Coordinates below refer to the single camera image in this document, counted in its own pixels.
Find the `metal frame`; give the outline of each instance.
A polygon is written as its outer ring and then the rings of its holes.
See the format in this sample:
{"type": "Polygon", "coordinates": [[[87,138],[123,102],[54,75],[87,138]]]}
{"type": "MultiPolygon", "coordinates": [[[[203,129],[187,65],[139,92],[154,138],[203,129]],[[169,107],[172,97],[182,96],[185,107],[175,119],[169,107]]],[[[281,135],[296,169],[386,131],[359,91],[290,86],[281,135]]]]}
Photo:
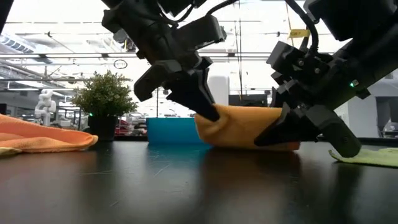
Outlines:
{"type": "Polygon", "coordinates": [[[1,0],[0,1],[0,34],[4,25],[6,24],[8,14],[10,13],[14,0],[1,0]]]}

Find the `black plant pot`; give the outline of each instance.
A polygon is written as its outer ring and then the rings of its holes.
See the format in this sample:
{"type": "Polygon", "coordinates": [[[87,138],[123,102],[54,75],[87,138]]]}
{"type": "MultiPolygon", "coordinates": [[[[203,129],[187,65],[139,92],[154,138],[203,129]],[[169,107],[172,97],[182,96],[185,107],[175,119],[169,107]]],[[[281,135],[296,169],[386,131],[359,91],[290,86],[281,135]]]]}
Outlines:
{"type": "Polygon", "coordinates": [[[88,117],[90,134],[98,136],[99,141],[113,141],[117,117],[88,117]]]}

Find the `green cloth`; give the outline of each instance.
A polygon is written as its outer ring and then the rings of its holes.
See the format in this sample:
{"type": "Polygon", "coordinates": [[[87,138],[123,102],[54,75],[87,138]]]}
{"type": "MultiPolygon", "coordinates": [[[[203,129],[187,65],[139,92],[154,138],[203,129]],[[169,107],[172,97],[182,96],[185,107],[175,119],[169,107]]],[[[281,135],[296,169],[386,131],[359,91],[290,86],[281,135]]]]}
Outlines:
{"type": "Polygon", "coordinates": [[[341,157],[334,154],[331,150],[329,150],[329,154],[341,162],[398,167],[398,148],[380,149],[378,151],[361,149],[358,155],[352,158],[341,157]]]}

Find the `robotic arm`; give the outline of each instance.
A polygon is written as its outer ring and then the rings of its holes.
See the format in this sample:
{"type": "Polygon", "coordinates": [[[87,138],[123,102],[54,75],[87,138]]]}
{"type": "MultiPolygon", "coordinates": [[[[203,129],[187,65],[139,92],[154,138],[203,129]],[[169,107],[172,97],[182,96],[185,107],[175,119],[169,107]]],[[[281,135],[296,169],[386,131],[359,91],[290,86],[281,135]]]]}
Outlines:
{"type": "MultiPolygon", "coordinates": [[[[139,49],[139,58],[152,65],[135,83],[141,100],[162,86],[172,93],[168,100],[184,105],[216,121],[219,116],[206,80],[211,60],[197,50],[226,38],[211,15],[237,0],[227,0],[204,17],[178,28],[206,0],[102,0],[103,25],[116,33],[124,29],[139,49]],[[177,16],[190,8],[178,21],[177,16]]],[[[300,49],[278,42],[267,63],[276,71],[279,84],[272,105],[282,108],[281,117],[255,139],[258,146],[287,141],[317,141],[322,134],[344,157],[353,157],[361,145],[334,109],[354,96],[369,96],[367,87],[398,68],[398,13],[396,0],[307,0],[305,13],[294,0],[286,3],[303,19],[311,32],[300,49]],[[352,39],[334,55],[318,53],[315,23],[322,19],[336,40],[352,39]]]]}

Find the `green plant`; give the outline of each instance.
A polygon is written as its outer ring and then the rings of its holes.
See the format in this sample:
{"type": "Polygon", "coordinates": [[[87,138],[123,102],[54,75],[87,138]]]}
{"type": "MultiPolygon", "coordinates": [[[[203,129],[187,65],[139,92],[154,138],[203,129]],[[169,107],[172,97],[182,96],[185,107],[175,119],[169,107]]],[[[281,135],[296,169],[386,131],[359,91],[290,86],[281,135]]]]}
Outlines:
{"type": "Polygon", "coordinates": [[[123,75],[107,71],[104,75],[97,72],[84,82],[86,88],[77,89],[72,103],[85,113],[93,116],[122,116],[134,112],[137,108],[129,96],[131,89],[124,85],[123,75]]]}

